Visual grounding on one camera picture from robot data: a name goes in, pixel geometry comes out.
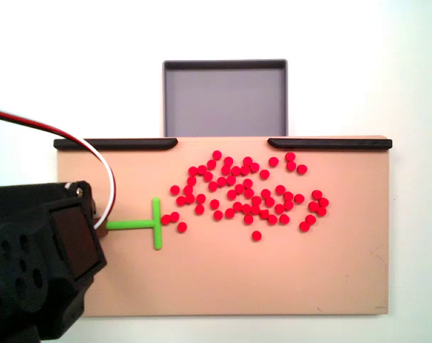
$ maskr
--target tan board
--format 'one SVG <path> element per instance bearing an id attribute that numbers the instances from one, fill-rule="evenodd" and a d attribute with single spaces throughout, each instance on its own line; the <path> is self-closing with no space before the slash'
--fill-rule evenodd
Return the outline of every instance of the tan board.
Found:
<path id="1" fill-rule="evenodd" d="M 208 201 L 219 199 L 220 208 L 228 208 L 228 188 L 211 194 L 201 179 L 194 194 L 207 196 L 205 213 L 176 205 L 170 187 L 183 187 L 188 168 L 206 164 L 216 149 L 237 165 L 251 156 L 269 169 L 266 181 L 250 175 L 256 194 L 283 184 L 305 196 L 288 213 L 288 225 L 255 217 L 247 226 L 241 214 L 214 221 Z M 188 229 L 180 234 L 176 224 L 164 226 L 161 250 L 154 249 L 152 229 L 111 231 L 102 239 L 108 265 L 87 292 L 85 316 L 387 313 L 388 152 L 295 153 L 297 164 L 308 167 L 305 175 L 287 172 L 285 151 L 262 137 L 183 138 L 166 151 L 103 152 L 117 180 L 110 221 L 151 219 L 152 198 L 159 197 L 162 213 L 178 211 Z M 272 156 L 280 160 L 274 169 L 267 167 Z M 88 181 L 98 209 L 104 208 L 108 180 L 92 155 L 59 151 L 58 173 L 61 182 Z M 310 213 L 314 189 L 330 205 L 303 233 L 299 223 Z M 259 242 L 251 239 L 255 230 L 262 233 Z"/>

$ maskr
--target cable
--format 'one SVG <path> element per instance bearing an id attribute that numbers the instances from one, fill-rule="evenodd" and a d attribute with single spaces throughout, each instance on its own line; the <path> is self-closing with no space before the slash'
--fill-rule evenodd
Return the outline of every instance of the cable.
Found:
<path id="1" fill-rule="evenodd" d="M 108 172 L 108 177 L 109 177 L 109 200 L 108 200 L 108 205 L 103 212 L 103 215 L 100 217 L 98 222 L 94 225 L 94 228 L 97 229 L 102 224 L 102 222 L 109 216 L 109 214 L 113 210 L 114 202 L 116 201 L 116 180 L 114 178 L 114 174 L 113 171 L 111 170 L 111 167 L 108 165 L 108 162 L 103 158 L 103 156 L 84 139 L 76 138 L 75 136 L 72 136 L 71 134 L 62 131 L 61 129 L 58 129 L 56 127 L 44 123 L 40 123 L 39 121 L 34 121 L 21 116 L 14 116 L 13 114 L 8 114 L 2 111 L 0 111 L 0 120 L 9 121 L 10 123 L 19 124 L 19 125 L 31 127 L 33 129 L 50 132 L 60 137 L 69 139 L 70 141 L 78 145 L 84 146 L 96 158 L 98 158 L 98 160 L 100 160 L 101 163 L 103 163 L 105 169 Z"/>

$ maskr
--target gray tray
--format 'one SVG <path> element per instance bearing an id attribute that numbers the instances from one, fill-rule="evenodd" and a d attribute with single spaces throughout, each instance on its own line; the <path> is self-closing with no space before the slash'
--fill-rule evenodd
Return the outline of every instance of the gray tray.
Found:
<path id="1" fill-rule="evenodd" d="M 165 136 L 287 136 L 288 63 L 165 61 Z"/>

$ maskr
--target white wall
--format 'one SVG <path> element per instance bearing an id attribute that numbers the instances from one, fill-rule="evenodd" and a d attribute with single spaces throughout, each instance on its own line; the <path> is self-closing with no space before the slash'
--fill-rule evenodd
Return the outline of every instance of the white wall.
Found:
<path id="1" fill-rule="evenodd" d="M 163 60 L 287 59 L 291 135 L 394 142 L 390 314 L 81 319 L 60 342 L 432 342 L 432 1 L 143 2 L 0 1 L 0 109 L 159 136 Z M 0 122 L 0 184 L 56 181 L 53 139 Z"/>

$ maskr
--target red bead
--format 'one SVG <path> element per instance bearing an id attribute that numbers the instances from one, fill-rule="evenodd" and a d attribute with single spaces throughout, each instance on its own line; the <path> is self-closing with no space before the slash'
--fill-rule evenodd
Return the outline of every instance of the red bead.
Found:
<path id="1" fill-rule="evenodd" d="M 246 214 L 243 220 L 245 221 L 246 225 L 251 225 L 252 222 L 254 221 L 254 218 L 252 217 L 251 214 Z"/>
<path id="2" fill-rule="evenodd" d="M 252 240 L 253 240 L 254 242 L 258 242 L 258 241 L 260 241 L 260 240 L 262 239 L 262 234 L 261 234 L 259 231 L 254 231 L 254 232 L 251 234 L 251 237 L 252 237 Z"/>
<path id="3" fill-rule="evenodd" d="M 219 207 L 219 200 L 213 199 L 210 202 L 210 207 L 211 209 L 217 209 Z"/>
<path id="4" fill-rule="evenodd" d="M 280 223 L 286 225 L 289 223 L 289 216 L 287 214 L 280 215 Z"/>
<path id="5" fill-rule="evenodd" d="M 207 162 L 207 168 L 208 170 L 213 170 L 216 168 L 216 161 L 214 159 L 211 159 Z"/>
<path id="6" fill-rule="evenodd" d="M 252 214 L 259 214 L 259 212 L 260 212 L 259 205 L 252 205 L 251 206 L 251 213 Z"/>
<path id="7" fill-rule="evenodd" d="M 268 160 L 268 164 L 270 166 L 277 166 L 279 162 L 280 161 L 278 161 L 276 157 L 270 157 L 270 159 Z"/>
<path id="8" fill-rule="evenodd" d="M 307 222 L 301 222 L 299 224 L 300 230 L 302 230 L 302 232 L 306 232 L 310 229 L 310 225 Z"/>
<path id="9" fill-rule="evenodd" d="M 229 166 L 223 166 L 221 168 L 222 175 L 229 175 L 230 174 L 230 167 Z"/>
<path id="10" fill-rule="evenodd" d="M 227 157 L 224 159 L 224 165 L 226 165 L 226 166 L 231 166 L 232 164 L 233 164 L 233 158 L 230 157 L 230 156 L 227 156 Z"/>
<path id="11" fill-rule="evenodd" d="M 277 214 L 282 214 L 285 211 L 285 207 L 282 204 L 277 204 L 275 206 L 275 212 Z"/>
<path id="12" fill-rule="evenodd" d="M 171 219 L 170 219 L 170 216 L 168 214 L 164 214 L 160 221 L 161 221 L 162 225 L 168 225 L 168 224 L 170 224 Z"/>
<path id="13" fill-rule="evenodd" d="M 213 174 L 210 171 L 207 171 L 206 173 L 203 174 L 203 179 L 206 182 L 210 182 L 211 180 L 213 180 Z"/>
<path id="14" fill-rule="evenodd" d="M 188 194 L 188 195 L 186 196 L 186 203 L 187 203 L 187 204 L 191 204 L 191 203 L 193 203 L 194 201 L 195 201 L 194 194 Z"/>
<path id="15" fill-rule="evenodd" d="M 225 179 L 225 177 L 218 177 L 216 182 L 219 187 L 224 187 L 227 183 L 227 180 Z"/>
<path id="16" fill-rule="evenodd" d="M 293 152 L 288 152 L 286 154 L 286 161 L 291 162 L 295 160 L 295 154 Z"/>
<path id="17" fill-rule="evenodd" d="M 319 208 L 319 205 L 318 205 L 317 202 L 310 202 L 308 204 L 308 208 L 309 208 L 310 211 L 316 212 L 318 210 L 318 208 Z"/>
<path id="18" fill-rule="evenodd" d="M 319 217 L 324 217 L 326 213 L 328 213 L 328 210 L 325 209 L 325 207 L 320 207 L 316 213 L 318 214 Z"/>
<path id="19" fill-rule="evenodd" d="M 237 181 L 237 179 L 233 176 L 233 175 L 229 175 L 227 177 L 227 184 L 229 186 L 233 186 L 235 184 L 235 182 Z"/>
<path id="20" fill-rule="evenodd" d="M 204 173 L 207 172 L 207 167 L 202 164 L 197 168 L 197 171 L 199 172 L 199 175 L 203 175 Z"/>
<path id="21" fill-rule="evenodd" d="M 189 175 L 191 176 L 191 177 L 194 177 L 195 175 L 197 175 L 197 173 L 198 173 L 198 170 L 197 170 L 197 168 L 196 167 L 194 167 L 194 166 L 191 166 L 190 168 L 189 168 Z"/>
<path id="22" fill-rule="evenodd" d="M 177 185 L 171 186 L 170 187 L 170 193 L 172 195 L 178 195 L 180 192 L 180 188 Z"/>
<path id="23" fill-rule="evenodd" d="M 297 164 L 295 164 L 295 162 L 288 162 L 286 164 L 286 169 L 290 172 L 295 171 L 295 168 L 297 167 Z"/>
<path id="24" fill-rule="evenodd" d="M 232 167 L 232 175 L 237 177 L 238 175 L 240 175 L 241 170 L 239 166 L 233 166 Z"/>
<path id="25" fill-rule="evenodd" d="M 268 189 L 263 189 L 260 192 L 260 195 L 262 196 L 262 198 L 267 199 L 270 198 L 270 191 Z"/>
<path id="26" fill-rule="evenodd" d="M 208 184 L 208 190 L 209 190 L 210 192 L 214 192 L 216 189 L 217 189 L 217 183 L 214 182 L 214 181 L 211 181 L 211 182 Z"/>
<path id="27" fill-rule="evenodd" d="M 291 209 L 293 209 L 294 204 L 293 204 L 292 201 L 290 201 L 290 200 L 286 200 L 284 206 L 285 206 L 285 210 L 286 210 L 286 211 L 290 211 Z"/>
<path id="28" fill-rule="evenodd" d="M 184 194 L 188 195 L 188 194 L 192 194 L 193 189 L 192 189 L 192 186 L 188 185 L 182 191 L 183 191 Z"/>
<path id="29" fill-rule="evenodd" d="M 214 150 L 213 151 L 213 159 L 221 159 L 222 157 L 222 153 L 219 150 Z"/>
<path id="30" fill-rule="evenodd" d="M 213 218 L 217 221 L 222 219 L 222 212 L 220 210 L 215 211 L 215 213 L 213 213 Z"/>
<path id="31" fill-rule="evenodd" d="M 204 194 L 199 194 L 199 195 L 197 195 L 195 200 L 197 201 L 198 204 L 203 204 L 205 202 L 206 198 L 207 197 Z"/>
<path id="32" fill-rule="evenodd" d="M 184 204 L 186 204 L 186 198 L 184 198 L 182 195 L 176 198 L 176 205 L 184 206 Z"/>
<path id="33" fill-rule="evenodd" d="M 278 218 L 274 214 L 268 216 L 268 224 L 275 225 L 277 222 L 278 222 Z"/>
<path id="34" fill-rule="evenodd" d="M 246 199 L 251 199 L 254 196 L 254 191 L 251 188 L 245 190 Z"/>
<path id="35" fill-rule="evenodd" d="M 265 206 L 266 207 L 272 207 L 275 204 L 275 200 L 273 198 L 267 198 L 265 200 Z"/>
<path id="36" fill-rule="evenodd" d="M 188 186 L 194 186 L 197 183 L 197 179 L 195 177 L 188 177 L 187 178 L 187 185 Z"/>
<path id="37" fill-rule="evenodd" d="M 323 193 L 321 191 L 318 191 L 317 189 L 313 192 L 311 192 L 311 196 L 316 199 L 319 200 L 323 197 Z"/>
<path id="38" fill-rule="evenodd" d="M 233 189 L 227 192 L 227 198 L 229 198 L 229 200 L 233 200 L 236 197 L 237 197 L 237 192 L 234 191 Z"/>
<path id="39" fill-rule="evenodd" d="M 180 214 L 178 212 L 170 213 L 170 220 L 172 223 L 176 223 L 178 220 L 180 220 Z"/>
<path id="40" fill-rule="evenodd" d="M 242 166 L 240 168 L 240 172 L 242 175 L 248 175 L 250 173 L 250 168 L 248 166 Z"/>
<path id="41" fill-rule="evenodd" d="M 294 201 L 298 204 L 302 204 L 305 201 L 305 197 L 302 194 L 296 194 L 294 197 Z"/>
<path id="42" fill-rule="evenodd" d="M 276 186 L 275 191 L 276 194 L 283 195 L 286 192 L 286 188 L 282 184 L 279 184 Z"/>
<path id="43" fill-rule="evenodd" d="M 241 202 L 234 202 L 233 203 L 233 209 L 235 212 L 240 212 L 243 208 L 243 205 Z"/>
<path id="44" fill-rule="evenodd" d="M 307 166 L 304 164 L 301 164 L 297 167 L 297 173 L 304 175 L 304 173 L 306 173 L 308 170 Z"/>
<path id="45" fill-rule="evenodd" d="M 259 212 L 260 218 L 267 219 L 269 217 L 268 209 L 263 209 Z"/>
<path id="46" fill-rule="evenodd" d="M 235 216 L 235 211 L 233 209 L 226 209 L 225 210 L 225 217 L 227 219 L 231 219 Z"/>
<path id="47" fill-rule="evenodd" d="M 186 230 L 187 230 L 187 224 L 184 223 L 184 222 L 180 222 L 180 223 L 178 224 L 178 232 L 179 232 L 180 234 L 182 234 L 182 233 L 185 232 Z"/>
<path id="48" fill-rule="evenodd" d="M 250 165 L 250 169 L 252 173 L 257 173 L 259 171 L 259 168 L 260 168 L 259 164 L 255 162 Z"/>
<path id="49" fill-rule="evenodd" d="M 319 206 L 327 207 L 329 206 L 329 201 L 326 198 L 321 198 L 319 199 Z"/>
<path id="50" fill-rule="evenodd" d="M 195 207 L 195 213 L 196 213 L 197 215 L 201 215 L 201 214 L 203 214 L 204 211 L 205 211 L 205 208 L 204 208 L 203 205 L 201 205 L 201 204 L 198 204 L 198 205 Z"/>
<path id="51" fill-rule="evenodd" d="M 237 194 L 241 194 L 245 191 L 245 186 L 243 186 L 242 184 L 237 184 L 235 185 L 235 191 L 237 192 Z"/>
<path id="52" fill-rule="evenodd" d="M 314 223 L 316 223 L 316 217 L 312 214 L 309 214 L 305 217 L 305 221 L 309 223 L 309 225 L 313 225 Z"/>
<path id="53" fill-rule="evenodd" d="M 294 194 L 287 191 L 283 194 L 283 198 L 284 198 L 284 200 L 291 202 L 294 199 Z"/>
<path id="54" fill-rule="evenodd" d="M 242 212 L 243 212 L 244 214 L 251 213 L 251 206 L 250 206 L 249 204 L 244 204 L 244 205 L 242 206 Z"/>
<path id="55" fill-rule="evenodd" d="M 270 176 L 270 172 L 267 169 L 263 169 L 260 171 L 260 177 L 262 179 L 267 179 Z"/>
<path id="56" fill-rule="evenodd" d="M 252 164 L 252 158 L 251 157 L 245 157 L 244 159 L 243 159 L 243 164 L 245 165 L 245 166 L 250 166 L 251 164 Z"/>
<path id="57" fill-rule="evenodd" d="M 251 202 L 253 205 L 259 206 L 260 204 L 262 204 L 262 198 L 256 195 L 256 196 L 252 197 Z"/>

